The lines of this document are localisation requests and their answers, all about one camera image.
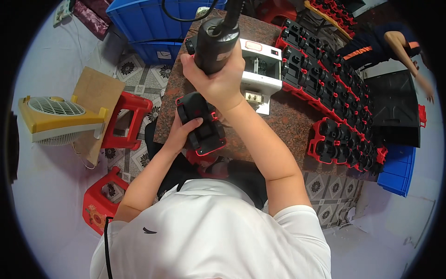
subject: person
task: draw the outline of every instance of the person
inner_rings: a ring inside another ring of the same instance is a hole
[[[404,24],[390,22],[378,26],[365,25],[362,32],[357,33],[336,54],[341,55],[355,70],[362,66],[369,68],[389,59],[401,61],[425,92],[427,100],[434,103],[432,86],[411,60],[413,56],[421,54],[423,63],[429,68],[427,57],[421,51],[413,32]]]
[[[301,170],[240,93],[240,42],[211,77],[190,55],[182,54],[181,62],[184,76],[232,125],[255,165],[231,161],[228,179],[199,179],[181,150],[202,119],[182,125],[176,113],[165,144],[148,142],[155,149],[150,163],[106,223],[91,278],[331,278],[330,248]],[[266,196],[269,214],[260,210]]]

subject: black cable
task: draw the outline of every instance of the black cable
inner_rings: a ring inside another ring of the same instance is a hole
[[[105,228],[104,228],[105,264],[107,265],[108,279],[113,279],[113,276],[111,273],[112,268],[110,266],[110,254],[108,252],[108,235],[107,235],[108,221],[111,219],[113,219],[113,217],[105,217]]]
[[[161,0],[161,9],[163,10],[163,12],[170,17],[171,19],[175,20],[175,21],[179,21],[179,22],[194,22],[194,21],[200,21],[203,18],[209,16],[212,12],[212,10],[214,9],[215,5],[217,4],[218,0],[214,0],[211,4],[211,6],[209,7],[209,10],[207,11],[207,13],[202,16],[202,17],[197,17],[197,18],[193,18],[193,19],[182,19],[182,18],[177,18],[172,16],[166,9],[166,5],[165,5],[165,0]]]

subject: person's arm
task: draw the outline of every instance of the person's arm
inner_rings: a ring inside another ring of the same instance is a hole
[[[130,222],[153,204],[161,182],[173,160],[180,154],[188,133],[202,123],[203,119],[197,118],[182,125],[178,113],[175,113],[175,119],[166,143],[143,171],[130,183],[113,221]]]
[[[285,143],[269,125],[242,100],[222,113],[246,145],[266,180],[271,216],[297,204],[311,206],[299,166]]]
[[[404,64],[415,77],[416,82],[424,90],[427,99],[434,103],[434,90],[426,78],[418,72],[417,67],[414,65],[410,57],[407,55],[404,47],[409,47],[409,43],[401,32],[388,31],[384,33],[384,40],[390,45],[393,52],[396,54],[401,63]]]
[[[181,55],[184,76],[213,104],[238,133],[266,180],[269,214],[292,205],[311,206],[302,173],[285,143],[240,93],[245,62],[237,42],[223,69],[210,77],[188,54]]]

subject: black handheld tool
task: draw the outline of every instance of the black handheld tool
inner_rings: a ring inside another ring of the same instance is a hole
[[[179,19],[173,17],[165,8],[165,0],[161,2],[161,8],[166,15],[173,20],[182,22],[198,21],[207,17],[217,4],[218,0],[212,2],[209,11],[202,17],[195,19]],[[198,30],[197,45],[195,48],[195,64],[202,69],[206,75],[220,71],[231,55],[237,42],[240,29],[238,20],[242,12],[244,0],[228,0],[226,4],[227,13],[224,19],[212,18],[203,22]]]

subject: blue plastic crate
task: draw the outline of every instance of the blue plastic crate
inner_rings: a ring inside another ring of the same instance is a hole
[[[415,147],[388,144],[384,171],[378,177],[378,185],[387,191],[406,197],[415,164]]]
[[[216,9],[224,9],[227,0],[219,0]],[[166,0],[167,11],[182,19],[195,18],[199,7],[210,7],[212,0]],[[107,15],[127,36],[129,42],[184,38],[192,22],[170,19],[161,9],[161,0],[114,0]]]
[[[181,42],[135,42],[132,47],[147,65],[173,65]]]

